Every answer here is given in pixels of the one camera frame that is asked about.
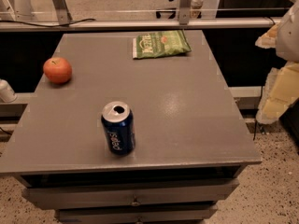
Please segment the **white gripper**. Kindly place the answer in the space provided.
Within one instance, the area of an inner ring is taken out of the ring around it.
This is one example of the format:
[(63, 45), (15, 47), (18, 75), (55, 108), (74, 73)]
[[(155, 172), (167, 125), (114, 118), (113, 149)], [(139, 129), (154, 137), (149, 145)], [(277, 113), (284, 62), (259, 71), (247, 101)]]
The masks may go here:
[(276, 47), (276, 55), (286, 61), (280, 68), (272, 68), (263, 88), (256, 119), (261, 124), (272, 124), (299, 99), (299, 0), (282, 17), (259, 36), (255, 45), (262, 49)]

